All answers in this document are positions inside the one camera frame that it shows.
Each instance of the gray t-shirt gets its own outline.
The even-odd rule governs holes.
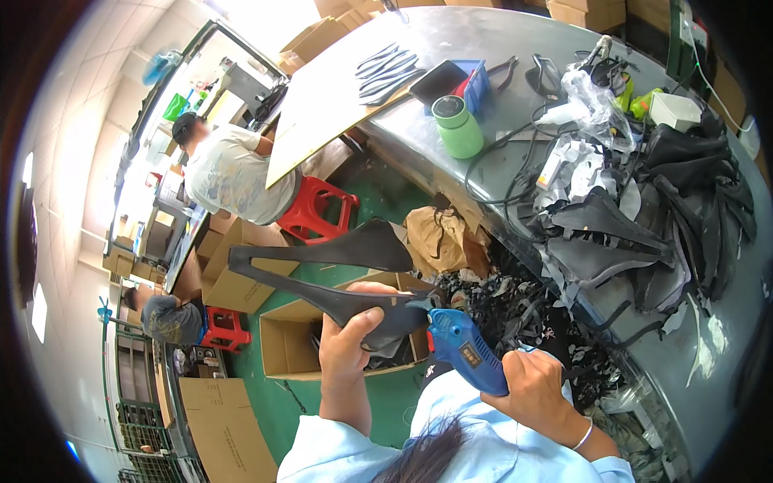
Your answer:
[[[172,344],[190,345],[199,341],[203,326],[201,312],[194,304],[177,308],[174,295],[153,295],[142,308],[142,331],[152,338]]]

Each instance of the green bag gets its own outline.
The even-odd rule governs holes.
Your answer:
[[[169,105],[166,107],[166,111],[164,111],[164,115],[162,117],[167,121],[175,122],[189,104],[190,102],[188,102],[183,96],[180,94],[175,94],[175,96],[172,98],[172,101],[169,102]]]

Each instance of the blue electric tool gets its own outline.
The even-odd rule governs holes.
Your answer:
[[[440,297],[430,293],[406,306],[421,307],[428,313],[430,326],[427,340],[439,361],[451,363],[465,381],[483,393],[494,396],[509,394],[502,361],[496,358],[464,312],[440,308]]]

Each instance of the white box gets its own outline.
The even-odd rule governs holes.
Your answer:
[[[679,132],[685,132],[700,124],[700,107],[695,101],[682,96],[656,92],[652,95],[649,117],[655,124],[668,124]]]

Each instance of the hand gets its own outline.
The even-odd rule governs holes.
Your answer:
[[[580,442],[588,428],[561,395],[561,363],[547,353],[511,351],[502,358],[510,394],[481,393],[481,401],[566,447]]]
[[[397,289],[377,282],[355,282],[347,289],[371,294],[396,294]],[[360,345],[384,318],[381,307],[360,312],[340,328],[327,314],[322,316],[322,338],[319,343],[319,365],[326,386],[348,384],[363,377],[370,355]]]

